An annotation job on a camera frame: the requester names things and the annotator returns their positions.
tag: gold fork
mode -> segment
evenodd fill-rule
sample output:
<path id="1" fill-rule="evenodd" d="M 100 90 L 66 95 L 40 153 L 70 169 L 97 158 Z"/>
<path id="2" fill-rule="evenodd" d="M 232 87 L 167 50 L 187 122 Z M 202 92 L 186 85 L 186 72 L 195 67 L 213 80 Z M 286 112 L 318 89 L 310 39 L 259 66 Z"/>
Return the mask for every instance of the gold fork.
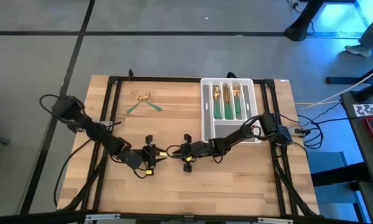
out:
<path id="1" fill-rule="evenodd" d="M 239 84 L 234 84 L 232 86 L 233 93 L 234 93 L 234 101 L 235 101 L 235 112 L 236 114 L 242 113 L 241 108 L 241 99 L 239 95 L 241 94 L 241 86 Z"/>

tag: floor tile line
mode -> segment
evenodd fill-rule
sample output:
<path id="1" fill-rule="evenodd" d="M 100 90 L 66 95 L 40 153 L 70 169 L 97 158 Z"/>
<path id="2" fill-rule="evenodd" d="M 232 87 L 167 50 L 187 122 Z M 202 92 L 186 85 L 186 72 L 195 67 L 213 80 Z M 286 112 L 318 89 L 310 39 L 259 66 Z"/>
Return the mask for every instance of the floor tile line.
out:
<path id="1" fill-rule="evenodd" d="M 81 31 L 84 32 L 87 28 L 88 22 L 90 21 L 91 13 L 94 8 L 95 0 L 90 0 L 90 3 L 88 4 L 88 8 L 86 11 L 85 19 L 83 20 L 83 24 L 81 26 Z M 75 48 L 73 49 L 69 65 L 67 68 L 67 72 L 65 74 L 65 77 L 63 79 L 63 83 L 59 92 L 59 96 L 65 96 L 68 87 L 70 84 L 71 77 L 73 75 L 73 71 L 75 69 L 76 61 L 79 56 L 81 44 L 83 43 L 83 35 L 79 35 Z M 57 127 L 57 119 L 54 119 L 53 117 L 50 118 L 50 121 L 47 124 L 46 132 L 44 133 L 44 136 L 42 138 L 42 143 L 39 148 L 39 156 L 35 163 L 34 169 L 31 172 L 31 178 L 29 180 L 29 184 L 27 186 L 27 189 L 25 190 L 24 197 L 22 200 L 22 205 L 20 206 L 19 214 L 28 214 L 30 211 L 30 207 L 32 206 L 33 199 L 37 190 L 37 187 L 39 185 L 39 180 L 43 172 L 44 164 L 48 156 L 48 151 L 50 149 L 50 145 L 52 142 L 52 139 L 54 137 L 55 128 Z"/>
<path id="2" fill-rule="evenodd" d="M 358 39 L 362 32 L 316 32 L 308 38 Z M 238 31 L 0 31 L 21 36 L 180 36 L 180 37 L 285 37 L 284 32 Z"/>

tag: sticker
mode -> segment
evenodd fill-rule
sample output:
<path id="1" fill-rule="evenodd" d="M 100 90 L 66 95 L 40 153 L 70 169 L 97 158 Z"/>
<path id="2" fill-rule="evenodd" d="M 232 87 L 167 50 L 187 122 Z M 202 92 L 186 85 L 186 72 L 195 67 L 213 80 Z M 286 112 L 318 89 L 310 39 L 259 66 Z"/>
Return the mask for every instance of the sticker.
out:
<path id="1" fill-rule="evenodd" d="M 361 105 L 353 105 L 353 106 L 354 106 L 354 111 L 357 117 L 373 115 L 373 105 L 361 104 Z"/>

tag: green handle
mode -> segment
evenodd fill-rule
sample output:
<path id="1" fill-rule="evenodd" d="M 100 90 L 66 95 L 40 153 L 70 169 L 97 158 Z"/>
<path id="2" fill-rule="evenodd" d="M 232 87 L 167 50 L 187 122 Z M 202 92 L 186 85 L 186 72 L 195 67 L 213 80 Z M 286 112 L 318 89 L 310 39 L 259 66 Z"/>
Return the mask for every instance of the green handle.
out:
<path id="1" fill-rule="evenodd" d="M 138 104 L 141 103 L 141 101 L 139 101 L 138 103 L 136 103 L 134 106 L 132 106 L 129 110 L 127 110 L 127 114 L 131 113 L 131 111 L 133 111 L 137 106 Z"/>
<path id="2" fill-rule="evenodd" d="M 217 100 L 214 101 L 214 119 L 222 119 L 219 110 L 219 102 Z"/>
<path id="3" fill-rule="evenodd" d="M 161 107 L 156 106 L 156 105 L 154 105 L 153 103 L 151 103 L 151 102 L 149 102 L 149 101 L 145 101 L 145 102 L 147 102 L 147 104 L 149 104 L 151 107 L 155 108 L 155 110 L 157 110 L 157 111 L 161 111 L 161 110 L 162 110 Z"/>
<path id="4" fill-rule="evenodd" d="M 232 107 L 230 103 L 225 104 L 225 119 L 233 119 Z"/>
<path id="5" fill-rule="evenodd" d="M 236 114 L 242 113 L 241 100 L 238 96 L 235 97 L 235 112 Z"/>

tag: gold utensil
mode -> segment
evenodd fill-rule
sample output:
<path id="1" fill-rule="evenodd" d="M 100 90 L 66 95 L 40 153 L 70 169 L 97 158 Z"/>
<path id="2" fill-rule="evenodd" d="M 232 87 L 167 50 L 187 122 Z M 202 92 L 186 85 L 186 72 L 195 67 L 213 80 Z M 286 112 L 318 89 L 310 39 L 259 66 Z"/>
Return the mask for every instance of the gold utensil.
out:
<path id="1" fill-rule="evenodd" d="M 232 107 L 231 107 L 231 91 L 227 84 L 223 85 L 223 96 L 224 96 L 224 112 L 225 119 L 233 119 Z"/>
<path id="2" fill-rule="evenodd" d="M 221 112 L 219 110 L 219 88 L 214 87 L 213 89 L 214 98 L 214 119 L 222 119 Z"/>
<path id="3" fill-rule="evenodd" d="M 235 112 L 236 115 L 242 113 L 242 108 L 241 108 L 241 99 L 240 99 L 240 94 L 241 94 L 241 86 L 239 84 L 234 84 L 232 86 L 233 93 L 234 93 L 234 101 L 235 101 Z"/>
<path id="4" fill-rule="evenodd" d="M 154 105 L 153 103 L 149 102 L 148 99 L 149 99 L 149 96 L 150 96 L 150 93 L 146 92 L 144 93 L 142 96 L 139 96 L 137 94 L 133 94 L 133 97 L 137 100 L 140 100 L 140 101 L 144 101 L 146 102 L 147 104 L 149 104 L 151 107 L 155 108 L 155 110 L 157 111 L 161 111 L 162 108 L 159 107 L 159 106 L 156 106 Z"/>
<path id="5" fill-rule="evenodd" d="M 128 109 L 127 112 L 126 112 L 127 114 L 131 113 L 143 101 L 146 102 L 147 104 L 149 104 L 151 107 L 155 108 L 157 111 L 162 110 L 161 107 L 156 106 L 156 105 L 154 105 L 154 104 L 152 104 L 151 102 L 148 101 L 148 99 L 150 97 L 150 93 L 148 93 L 148 92 L 144 93 L 142 96 L 133 93 L 132 97 L 134 97 L 136 100 L 138 100 L 138 103 L 136 103 L 134 106 L 132 106 L 130 109 Z"/>

